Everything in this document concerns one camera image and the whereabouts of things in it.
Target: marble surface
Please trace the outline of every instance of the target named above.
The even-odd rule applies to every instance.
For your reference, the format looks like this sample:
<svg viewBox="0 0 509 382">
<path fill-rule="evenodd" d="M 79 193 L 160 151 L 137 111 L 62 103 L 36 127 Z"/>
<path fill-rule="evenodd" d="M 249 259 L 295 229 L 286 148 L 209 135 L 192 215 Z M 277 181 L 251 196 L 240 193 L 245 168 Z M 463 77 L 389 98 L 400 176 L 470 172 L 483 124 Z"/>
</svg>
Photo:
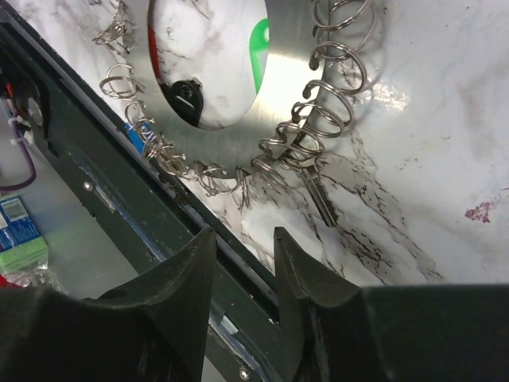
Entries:
<svg viewBox="0 0 509 382">
<path fill-rule="evenodd" d="M 168 6 L 179 2 L 193 3 Z M 108 2 L 10 3 L 121 113 L 98 88 L 117 57 L 91 42 L 111 19 Z M 324 226 L 302 187 L 281 193 L 250 180 L 252 206 L 239 211 L 239 194 L 206 198 L 188 186 L 272 271 L 274 227 L 284 226 L 359 285 L 508 282 L 509 2 L 377 3 L 358 123 L 318 164 L 338 228 Z M 347 69 L 331 66 L 328 77 L 341 81 Z"/>
</svg>

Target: key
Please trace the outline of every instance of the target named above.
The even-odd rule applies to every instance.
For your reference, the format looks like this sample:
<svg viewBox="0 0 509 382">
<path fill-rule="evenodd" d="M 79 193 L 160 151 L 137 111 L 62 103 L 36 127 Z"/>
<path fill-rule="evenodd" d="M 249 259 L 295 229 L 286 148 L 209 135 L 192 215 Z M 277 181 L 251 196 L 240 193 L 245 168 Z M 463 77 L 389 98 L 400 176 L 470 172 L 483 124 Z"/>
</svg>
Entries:
<svg viewBox="0 0 509 382">
<path fill-rule="evenodd" d="M 297 138 L 297 144 L 308 150 L 320 149 L 318 141 L 306 134 L 304 134 L 301 138 Z M 297 160 L 299 156 L 301 156 L 301 154 L 296 153 L 295 151 L 291 155 L 288 155 L 288 157 L 296 158 Z M 328 197 L 327 189 L 321 182 L 320 174 L 315 167 L 315 160 L 316 157 L 313 157 L 305 162 L 299 162 L 299 167 L 301 167 L 302 170 L 298 173 L 298 175 L 304 182 L 309 195 L 311 195 L 313 202 L 317 206 L 318 212 L 324 220 L 325 225 L 327 225 L 327 227 L 334 228 L 336 227 L 338 216 L 334 209 L 334 204 Z"/>
</svg>

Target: wire coil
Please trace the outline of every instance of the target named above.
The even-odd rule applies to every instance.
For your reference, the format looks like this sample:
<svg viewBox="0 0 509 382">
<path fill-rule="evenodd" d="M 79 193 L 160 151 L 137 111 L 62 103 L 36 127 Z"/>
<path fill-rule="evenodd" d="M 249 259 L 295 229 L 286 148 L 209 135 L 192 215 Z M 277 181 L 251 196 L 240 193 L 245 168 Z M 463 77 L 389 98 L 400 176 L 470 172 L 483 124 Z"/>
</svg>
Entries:
<svg viewBox="0 0 509 382">
<path fill-rule="evenodd" d="M 145 159 L 154 160 L 160 170 L 170 175 L 185 181 L 198 182 L 207 192 L 207 196 L 227 195 L 241 189 L 241 208 L 249 206 L 250 198 L 247 175 L 259 172 L 270 187 L 288 189 L 290 187 L 288 182 L 276 170 L 274 164 L 278 163 L 284 170 L 301 171 L 309 160 L 318 158 L 325 153 L 323 139 L 340 137 L 344 133 L 345 128 L 354 122 L 353 106 L 348 97 L 361 92 L 367 82 L 366 66 L 358 52 L 369 41 L 375 27 L 377 16 L 373 1 L 339 0 L 335 2 L 328 12 L 329 20 L 348 3 L 362 2 L 359 9 L 352 16 L 336 24 L 328 24 L 322 21 L 322 17 L 319 15 L 319 2 L 320 0 L 315 0 L 313 9 L 313 20 L 316 24 L 313 35 L 317 38 L 317 46 L 310 54 L 309 67 L 316 70 L 322 60 L 339 62 L 351 59 L 359 69 L 360 84 L 355 88 L 339 88 L 324 80 L 311 80 L 308 82 L 302 92 L 306 101 L 299 101 L 293 105 L 292 110 L 289 111 L 291 120 L 279 123 L 276 126 L 273 138 L 263 139 L 259 142 L 258 147 L 262 152 L 251 161 L 251 169 L 237 167 L 234 185 L 226 185 L 214 176 L 225 172 L 225 169 L 221 166 L 213 163 L 205 164 L 199 161 L 194 162 L 190 167 L 187 166 L 185 154 L 179 153 L 177 148 L 171 143 L 171 140 L 168 140 L 162 134 L 156 134 L 152 131 L 150 125 L 154 123 L 154 120 L 144 115 L 143 110 L 146 108 L 146 105 L 136 98 L 136 95 L 139 92 L 143 92 L 143 89 L 135 79 L 135 69 L 132 66 L 128 64 L 115 64 L 111 66 L 106 77 L 100 82 L 99 88 L 106 96 L 129 102 L 124 110 L 125 119 L 129 123 L 130 129 L 142 140 L 144 144 L 142 156 Z M 373 14 L 371 26 L 362 41 L 355 48 L 350 48 L 338 41 L 323 40 L 324 37 L 329 38 L 331 33 L 349 27 L 370 8 Z M 97 45 L 107 46 L 120 56 L 128 54 L 129 45 L 124 42 L 125 40 L 130 40 L 127 28 L 129 23 L 127 14 L 126 5 L 124 2 L 119 1 L 113 22 L 103 32 L 99 33 L 94 42 Z M 127 70 L 127 74 L 115 74 L 120 69 Z M 118 90 L 113 84 L 122 84 L 122 90 Z M 347 112 L 348 118 L 344 119 L 330 107 L 319 104 L 317 98 L 311 99 L 312 92 L 315 89 L 339 101 L 339 105 Z M 328 128 L 332 128 L 332 131 L 320 129 L 317 126 L 317 120 L 314 123 L 310 122 L 309 116 L 313 111 L 327 123 Z M 313 141 L 312 148 L 303 146 L 301 144 L 303 139 Z M 286 152 L 279 158 L 275 158 L 272 154 L 272 148 L 276 146 L 286 149 Z"/>
</svg>

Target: red stain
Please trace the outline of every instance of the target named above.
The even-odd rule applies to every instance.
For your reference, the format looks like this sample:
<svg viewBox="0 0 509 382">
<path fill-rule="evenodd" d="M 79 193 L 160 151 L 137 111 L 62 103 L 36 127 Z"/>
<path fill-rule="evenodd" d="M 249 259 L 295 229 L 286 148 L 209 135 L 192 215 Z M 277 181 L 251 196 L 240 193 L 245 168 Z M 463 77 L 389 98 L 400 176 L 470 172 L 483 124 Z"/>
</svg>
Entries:
<svg viewBox="0 0 509 382">
<path fill-rule="evenodd" d="M 485 201 L 484 203 L 481 203 L 474 209 L 469 209 L 464 217 L 472 220 L 472 221 L 482 221 L 483 223 L 491 223 L 490 221 L 490 209 L 492 209 L 493 203 L 490 201 Z"/>
</svg>

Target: purple cable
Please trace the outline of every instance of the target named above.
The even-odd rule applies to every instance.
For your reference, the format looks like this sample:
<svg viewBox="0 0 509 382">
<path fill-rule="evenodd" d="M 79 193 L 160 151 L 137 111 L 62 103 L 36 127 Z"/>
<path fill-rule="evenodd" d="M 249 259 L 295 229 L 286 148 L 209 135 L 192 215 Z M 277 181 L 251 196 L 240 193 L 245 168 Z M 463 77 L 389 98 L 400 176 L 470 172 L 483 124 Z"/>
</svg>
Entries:
<svg viewBox="0 0 509 382">
<path fill-rule="evenodd" d="M 30 170 L 30 176 L 26 181 L 22 181 L 17 185 L 0 185 L 0 193 L 13 193 L 19 191 L 20 189 L 24 189 L 25 187 L 31 185 L 33 181 L 35 181 L 35 178 L 37 176 L 35 171 L 35 165 L 33 164 L 33 160 L 30 157 L 30 153 L 25 146 L 25 142 L 23 142 L 23 137 L 19 132 L 17 122 L 14 119 L 9 119 L 9 125 L 13 129 L 13 136 L 14 139 L 16 139 L 17 145 L 19 146 L 19 149 L 21 150 L 23 157 L 25 157 L 26 164 L 28 165 Z"/>
</svg>

